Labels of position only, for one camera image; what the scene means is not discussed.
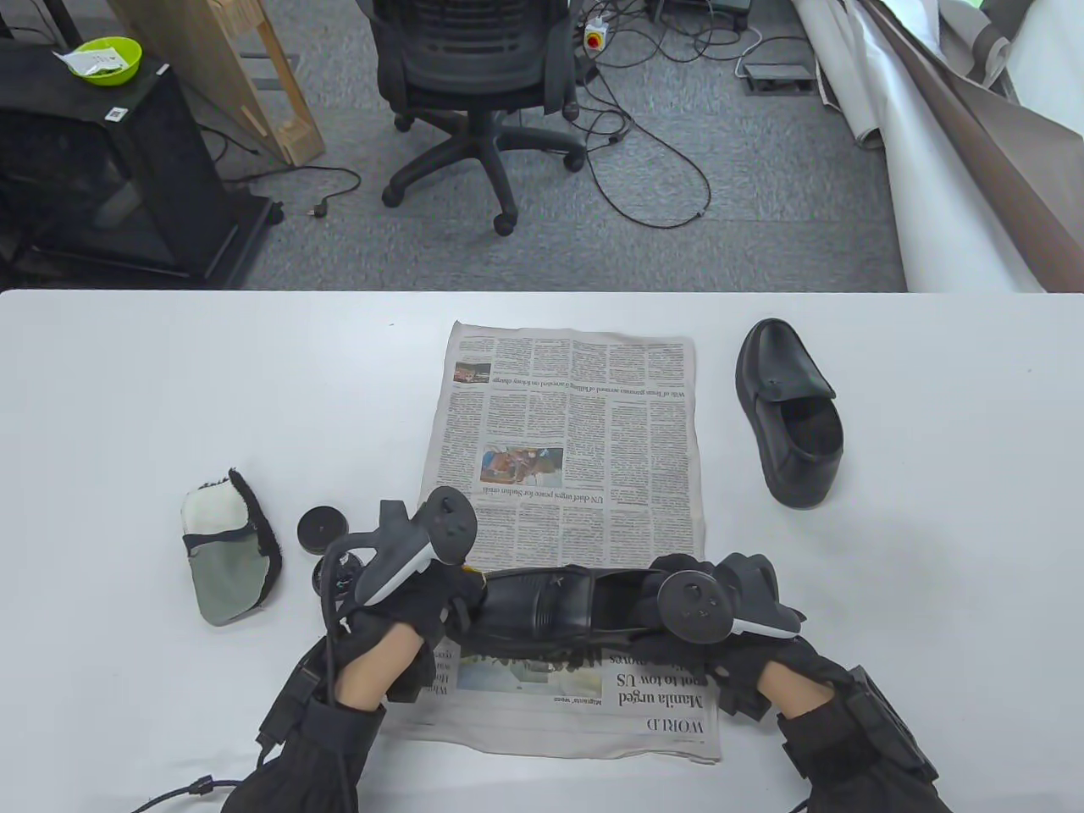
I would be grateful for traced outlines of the person's left hand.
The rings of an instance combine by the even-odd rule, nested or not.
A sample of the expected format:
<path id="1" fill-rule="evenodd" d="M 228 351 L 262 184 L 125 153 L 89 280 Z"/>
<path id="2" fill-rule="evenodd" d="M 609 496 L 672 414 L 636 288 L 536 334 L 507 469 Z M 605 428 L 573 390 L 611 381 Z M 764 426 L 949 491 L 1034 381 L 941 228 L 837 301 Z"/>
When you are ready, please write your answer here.
<path id="1" fill-rule="evenodd" d="M 468 567 L 429 565 L 369 607 L 351 609 L 330 636 L 334 700 L 376 710 L 385 700 L 414 702 L 436 678 L 434 651 L 446 618 L 466 616 L 483 599 L 485 577 Z"/>

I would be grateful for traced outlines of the person's right hand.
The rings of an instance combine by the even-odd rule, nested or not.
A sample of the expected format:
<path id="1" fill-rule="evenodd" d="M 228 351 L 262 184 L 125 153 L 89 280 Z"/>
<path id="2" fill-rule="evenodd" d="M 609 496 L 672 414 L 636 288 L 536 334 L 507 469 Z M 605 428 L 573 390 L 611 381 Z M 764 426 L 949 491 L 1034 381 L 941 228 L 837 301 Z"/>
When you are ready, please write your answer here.
<path id="1" fill-rule="evenodd" d="M 818 655 L 798 634 L 773 636 L 744 631 L 704 644 L 682 638 L 664 623 L 657 595 L 667 580 L 678 586 L 701 586 L 711 579 L 727 596 L 724 608 L 757 628 L 775 628 L 780 616 L 805 619 L 779 601 L 775 568 L 763 555 L 731 554 L 720 564 L 697 562 L 686 554 L 655 558 L 640 590 L 633 615 L 647 632 L 635 636 L 631 656 L 646 664 L 681 667 L 696 678 L 712 678 L 720 686 L 720 705 L 728 715 L 760 720 L 770 707 L 780 713 L 780 731 L 798 740 L 840 739 L 857 731 L 851 698 L 855 680 L 843 666 Z"/>

